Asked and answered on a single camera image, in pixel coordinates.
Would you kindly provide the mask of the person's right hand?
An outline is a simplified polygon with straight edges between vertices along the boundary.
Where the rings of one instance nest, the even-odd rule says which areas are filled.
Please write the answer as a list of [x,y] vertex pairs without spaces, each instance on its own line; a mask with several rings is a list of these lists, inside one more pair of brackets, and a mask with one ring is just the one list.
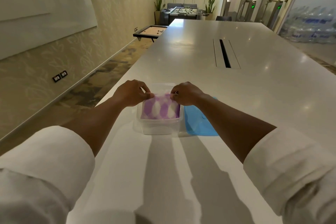
[[201,91],[197,86],[192,84],[191,82],[183,82],[176,86],[184,86],[184,101],[177,102],[183,106],[197,106],[200,100],[206,96],[206,94]]

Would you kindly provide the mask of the person's left hand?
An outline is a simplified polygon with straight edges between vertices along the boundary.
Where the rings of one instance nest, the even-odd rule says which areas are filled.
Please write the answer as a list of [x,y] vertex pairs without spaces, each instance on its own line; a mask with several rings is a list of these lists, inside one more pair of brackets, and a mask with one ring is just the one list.
[[133,107],[145,101],[139,99],[140,93],[151,93],[151,91],[142,81],[128,80],[116,89],[112,100],[122,108]]

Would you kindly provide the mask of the purple and white patterned cloth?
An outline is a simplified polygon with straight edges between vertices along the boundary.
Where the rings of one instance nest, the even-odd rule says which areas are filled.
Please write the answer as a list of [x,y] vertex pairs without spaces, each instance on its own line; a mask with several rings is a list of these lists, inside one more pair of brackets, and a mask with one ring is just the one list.
[[140,119],[172,120],[180,118],[180,104],[170,99],[170,93],[155,94],[142,102]]

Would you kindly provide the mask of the person's right forearm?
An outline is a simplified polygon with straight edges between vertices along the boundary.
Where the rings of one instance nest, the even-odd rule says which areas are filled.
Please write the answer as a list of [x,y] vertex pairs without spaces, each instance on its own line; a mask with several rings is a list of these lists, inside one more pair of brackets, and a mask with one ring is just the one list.
[[276,129],[276,126],[230,107],[208,94],[196,94],[192,104],[205,115],[241,163],[262,138]]

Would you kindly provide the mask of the person's left forearm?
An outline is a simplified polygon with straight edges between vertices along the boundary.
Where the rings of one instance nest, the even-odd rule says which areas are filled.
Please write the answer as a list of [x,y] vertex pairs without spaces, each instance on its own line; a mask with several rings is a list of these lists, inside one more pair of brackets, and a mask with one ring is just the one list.
[[115,121],[126,106],[124,95],[113,95],[82,116],[61,126],[79,135],[90,146],[94,156],[97,156]]

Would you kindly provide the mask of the clear plastic container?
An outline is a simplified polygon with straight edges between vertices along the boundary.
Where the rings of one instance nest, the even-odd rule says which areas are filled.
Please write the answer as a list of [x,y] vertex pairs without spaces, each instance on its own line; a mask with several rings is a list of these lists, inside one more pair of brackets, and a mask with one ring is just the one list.
[[182,128],[182,106],[170,98],[175,83],[149,83],[154,97],[137,105],[134,131],[144,135],[177,136]]

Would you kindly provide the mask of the blue plastic container lid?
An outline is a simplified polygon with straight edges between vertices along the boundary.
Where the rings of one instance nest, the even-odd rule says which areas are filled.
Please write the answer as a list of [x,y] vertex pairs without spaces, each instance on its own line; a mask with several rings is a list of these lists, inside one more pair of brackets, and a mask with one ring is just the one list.
[[184,106],[186,132],[191,136],[218,136],[206,116],[194,105]]

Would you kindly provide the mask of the black carrom board table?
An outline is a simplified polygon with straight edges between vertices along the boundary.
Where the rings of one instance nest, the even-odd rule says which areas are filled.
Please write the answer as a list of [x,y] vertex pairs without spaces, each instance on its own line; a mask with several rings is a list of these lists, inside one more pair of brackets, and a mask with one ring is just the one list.
[[168,26],[150,25],[134,32],[133,37],[137,38],[138,41],[141,41],[141,39],[151,39],[154,43],[154,40],[158,39],[167,28]]

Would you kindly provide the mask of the foosball table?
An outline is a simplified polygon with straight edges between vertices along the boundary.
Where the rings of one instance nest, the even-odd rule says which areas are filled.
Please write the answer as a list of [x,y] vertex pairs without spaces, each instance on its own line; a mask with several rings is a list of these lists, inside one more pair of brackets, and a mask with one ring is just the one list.
[[175,19],[186,20],[204,20],[208,18],[209,14],[205,10],[191,7],[174,7],[170,9],[163,9],[159,16],[159,25],[168,26]]

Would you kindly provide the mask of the tall snake plant in pot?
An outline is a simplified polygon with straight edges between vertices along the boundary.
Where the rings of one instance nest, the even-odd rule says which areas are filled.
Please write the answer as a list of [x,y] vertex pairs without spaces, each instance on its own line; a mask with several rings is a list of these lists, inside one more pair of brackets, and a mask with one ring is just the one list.
[[155,0],[154,1],[155,11],[154,11],[154,18],[155,18],[155,25],[160,25],[160,14],[162,9],[165,6],[162,0]]
[[216,5],[214,5],[215,0],[208,0],[208,3],[205,5],[205,12],[206,12],[206,21],[213,20],[214,10],[216,9]]

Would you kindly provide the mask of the grey sofa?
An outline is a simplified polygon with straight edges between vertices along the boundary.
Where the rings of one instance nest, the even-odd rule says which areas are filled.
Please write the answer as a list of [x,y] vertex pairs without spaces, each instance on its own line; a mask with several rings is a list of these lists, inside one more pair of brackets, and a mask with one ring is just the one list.
[[197,9],[198,6],[197,4],[187,4],[187,3],[168,3],[167,4],[167,9],[173,9],[175,7],[179,7],[179,8],[184,8],[184,7],[190,7],[191,9]]

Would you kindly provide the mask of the access turnstile gate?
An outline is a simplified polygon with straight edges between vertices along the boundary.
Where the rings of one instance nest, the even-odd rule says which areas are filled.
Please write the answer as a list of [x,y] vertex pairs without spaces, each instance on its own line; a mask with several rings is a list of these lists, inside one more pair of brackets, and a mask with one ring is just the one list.
[[236,22],[251,22],[256,6],[256,0],[241,0],[238,8]]
[[261,22],[270,30],[274,30],[277,18],[282,6],[287,4],[288,0],[267,0]]

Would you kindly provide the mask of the stack of water bottle packs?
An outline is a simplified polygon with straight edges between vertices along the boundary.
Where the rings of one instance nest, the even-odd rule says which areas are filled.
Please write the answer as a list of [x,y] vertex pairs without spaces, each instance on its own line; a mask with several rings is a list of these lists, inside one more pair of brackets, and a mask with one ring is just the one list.
[[296,43],[336,44],[336,8],[293,8],[279,35]]

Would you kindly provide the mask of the white wall board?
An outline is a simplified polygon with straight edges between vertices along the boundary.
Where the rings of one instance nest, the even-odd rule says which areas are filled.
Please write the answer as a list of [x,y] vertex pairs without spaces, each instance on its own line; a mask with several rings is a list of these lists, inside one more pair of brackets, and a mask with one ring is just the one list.
[[96,26],[91,0],[0,0],[0,60]]

